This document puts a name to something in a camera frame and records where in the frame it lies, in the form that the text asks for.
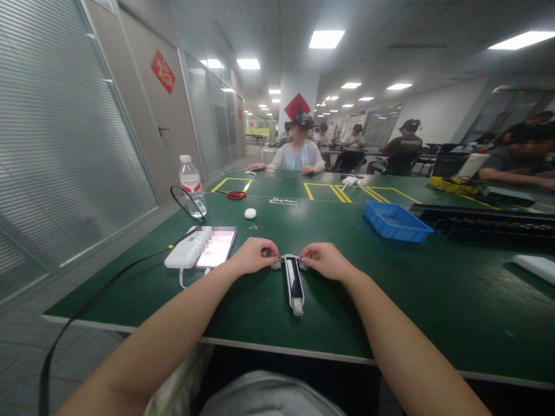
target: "white power bank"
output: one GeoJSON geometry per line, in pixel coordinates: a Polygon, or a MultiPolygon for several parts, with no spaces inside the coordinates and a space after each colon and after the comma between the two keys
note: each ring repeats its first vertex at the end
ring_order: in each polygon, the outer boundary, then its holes
{"type": "Polygon", "coordinates": [[[513,262],[555,285],[555,263],[545,257],[516,255],[513,262]]]}

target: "smartphone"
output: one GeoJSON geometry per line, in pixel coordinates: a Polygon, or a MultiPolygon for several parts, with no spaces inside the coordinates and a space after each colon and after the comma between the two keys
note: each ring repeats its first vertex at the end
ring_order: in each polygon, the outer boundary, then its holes
{"type": "Polygon", "coordinates": [[[208,247],[197,262],[198,268],[214,268],[227,260],[235,241],[237,227],[213,227],[208,247]]]}

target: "scissors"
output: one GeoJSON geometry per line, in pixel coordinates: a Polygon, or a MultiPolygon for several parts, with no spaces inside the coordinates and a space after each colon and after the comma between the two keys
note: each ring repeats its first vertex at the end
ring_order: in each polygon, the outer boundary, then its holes
{"type": "Polygon", "coordinates": [[[229,199],[239,200],[247,197],[246,192],[239,192],[239,191],[231,191],[231,192],[224,192],[224,191],[216,191],[221,194],[225,194],[229,199]]]}

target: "white round object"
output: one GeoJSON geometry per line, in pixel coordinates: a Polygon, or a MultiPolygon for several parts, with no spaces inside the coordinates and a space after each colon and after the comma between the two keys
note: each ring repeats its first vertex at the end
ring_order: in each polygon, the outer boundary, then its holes
{"type": "Polygon", "coordinates": [[[249,220],[252,220],[254,217],[256,217],[256,209],[247,208],[246,211],[245,211],[245,218],[248,218],[249,220]]]}

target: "plastic bottle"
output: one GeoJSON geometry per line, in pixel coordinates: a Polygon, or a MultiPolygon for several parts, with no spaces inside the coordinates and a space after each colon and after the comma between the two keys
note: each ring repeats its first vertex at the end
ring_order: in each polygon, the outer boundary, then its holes
{"type": "Polygon", "coordinates": [[[187,201],[187,209],[192,217],[201,218],[206,215],[206,202],[204,201],[204,193],[202,192],[201,177],[198,170],[191,163],[189,155],[181,155],[181,169],[179,169],[179,181],[184,190],[186,190],[191,198],[185,194],[187,201]]]}

